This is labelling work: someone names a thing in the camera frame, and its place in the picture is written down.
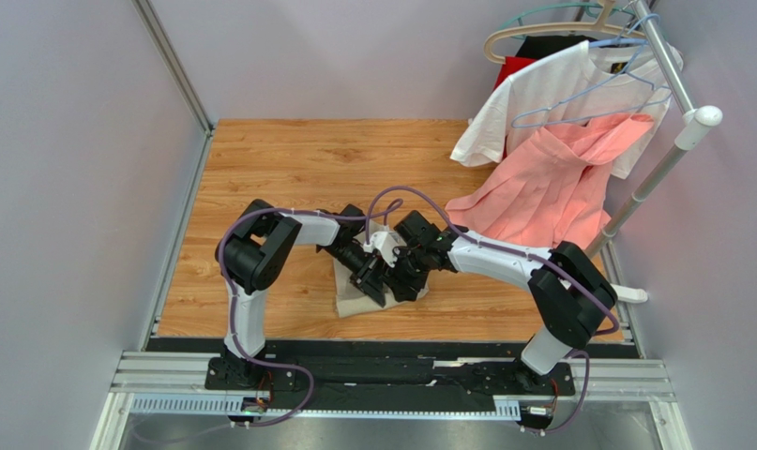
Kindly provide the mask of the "beige cloth napkin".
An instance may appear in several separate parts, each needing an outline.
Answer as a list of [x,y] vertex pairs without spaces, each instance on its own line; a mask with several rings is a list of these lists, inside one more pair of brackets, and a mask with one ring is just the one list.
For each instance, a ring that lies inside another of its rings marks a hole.
[[[351,241],[357,241],[358,244],[362,246],[362,244],[365,242],[367,234],[373,233],[379,230],[391,231],[388,225],[379,224],[375,221],[372,221],[368,226],[364,226],[362,223],[357,223],[357,224],[350,223],[347,226],[343,227],[343,229],[341,230],[341,235],[336,238],[334,244],[339,244],[339,243],[345,244]],[[376,255],[378,259],[383,261],[377,252],[373,252],[372,254]],[[384,262],[384,272],[388,267],[389,266]],[[402,303],[405,303],[405,302],[399,303],[395,301],[392,295],[392,292],[384,283],[386,305],[384,307],[379,307],[367,295],[365,295],[360,290],[358,290],[350,282],[350,275],[351,275],[351,272],[334,259],[334,276],[335,276],[335,286],[336,286],[336,310],[339,317],[347,318],[347,317],[351,317],[351,316],[355,316],[359,314],[377,312],[380,310],[394,308],[394,307],[399,306]],[[428,292],[429,292],[429,284],[427,282],[427,289],[418,297],[418,299],[425,297],[428,294]]]

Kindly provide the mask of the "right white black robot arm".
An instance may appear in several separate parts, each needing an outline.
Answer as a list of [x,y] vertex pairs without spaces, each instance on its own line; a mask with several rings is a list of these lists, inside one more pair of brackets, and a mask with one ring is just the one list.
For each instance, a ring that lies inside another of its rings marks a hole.
[[463,226],[441,230],[413,211],[393,231],[374,232],[369,246],[385,261],[385,282],[397,300],[423,288],[431,271],[480,275],[526,290],[542,320],[512,370],[527,392],[550,385],[559,362],[602,333],[618,301],[611,282],[569,241],[555,248],[518,246]]

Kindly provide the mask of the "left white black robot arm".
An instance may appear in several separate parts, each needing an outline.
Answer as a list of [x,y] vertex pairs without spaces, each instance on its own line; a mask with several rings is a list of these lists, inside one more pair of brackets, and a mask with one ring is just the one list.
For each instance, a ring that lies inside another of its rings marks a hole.
[[298,373],[292,364],[265,360],[265,311],[269,288],[296,246],[313,246],[334,260],[342,317],[373,312],[397,303],[383,279],[378,256],[363,248],[371,217],[353,204],[339,213],[281,209],[257,199],[223,235],[216,261],[228,293],[228,330],[220,356],[209,361],[204,386],[210,390],[263,389],[279,371]]

